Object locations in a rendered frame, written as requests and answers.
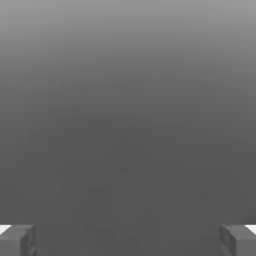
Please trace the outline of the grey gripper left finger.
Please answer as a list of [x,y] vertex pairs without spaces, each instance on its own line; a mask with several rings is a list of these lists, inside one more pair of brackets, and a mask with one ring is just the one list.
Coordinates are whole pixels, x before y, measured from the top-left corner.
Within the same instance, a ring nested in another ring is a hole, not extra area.
[[0,224],[0,256],[37,256],[36,226]]

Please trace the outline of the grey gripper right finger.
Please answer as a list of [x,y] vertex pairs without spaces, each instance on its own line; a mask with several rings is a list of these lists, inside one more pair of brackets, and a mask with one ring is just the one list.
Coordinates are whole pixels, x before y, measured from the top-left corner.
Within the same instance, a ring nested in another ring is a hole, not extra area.
[[256,224],[221,225],[222,256],[256,256]]

